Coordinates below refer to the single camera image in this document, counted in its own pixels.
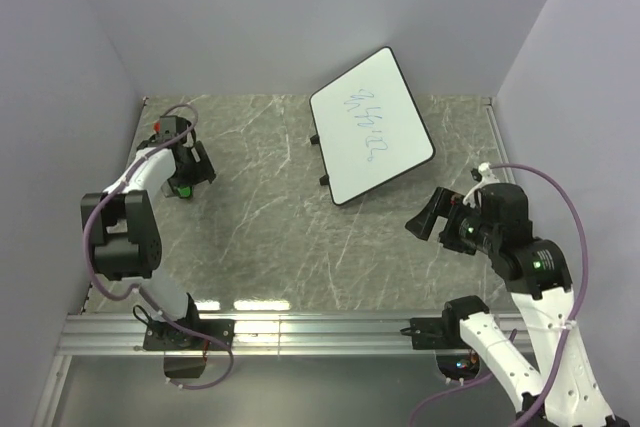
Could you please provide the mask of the green whiteboard eraser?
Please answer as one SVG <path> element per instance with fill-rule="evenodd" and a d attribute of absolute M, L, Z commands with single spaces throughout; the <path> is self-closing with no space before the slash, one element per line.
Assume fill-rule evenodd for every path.
<path fill-rule="evenodd" d="M 172 193 L 175 197 L 183 200 L 188 200 L 193 197 L 193 187 L 192 186 L 178 186 L 172 188 Z"/>

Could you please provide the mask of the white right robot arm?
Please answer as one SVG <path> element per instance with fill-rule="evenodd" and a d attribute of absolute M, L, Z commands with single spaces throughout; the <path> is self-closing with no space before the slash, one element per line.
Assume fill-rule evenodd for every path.
<path fill-rule="evenodd" d="M 626 425 L 593 374 L 573 313 L 578 301 L 565 256 L 556 243 L 534 235 L 523 189 L 495 183 L 473 199 L 469 206 L 461 194 L 439 187 L 406 228 L 427 240 L 444 218 L 442 247 L 488 257 L 520 312 L 536 362 L 526 360 L 476 296 L 445 304 L 442 339 L 479 355 L 509 396 L 519 426 Z"/>

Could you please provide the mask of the white whiteboard black frame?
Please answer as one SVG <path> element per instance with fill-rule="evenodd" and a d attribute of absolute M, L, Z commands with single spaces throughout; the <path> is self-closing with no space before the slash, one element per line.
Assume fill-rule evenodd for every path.
<path fill-rule="evenodd" d="M 431 161 L 436 147 L 389 46 L 314 92 L 309 105 L 336 206 Z"/>

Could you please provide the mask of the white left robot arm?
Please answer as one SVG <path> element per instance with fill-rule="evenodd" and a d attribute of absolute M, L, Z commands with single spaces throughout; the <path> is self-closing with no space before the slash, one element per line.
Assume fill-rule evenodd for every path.
<path fill-rule="evenodd" d="M 138 295 L 137 320 L 180 349 L 206 337 L 193 297 L 162 272 L 163 245 L 153 201 L 164 188 L 179 197 L 215 173 L 202 144 L 144 144 L 110 186 L 80 202 L 83 251 L 91 283 L 114 302 Z"/>

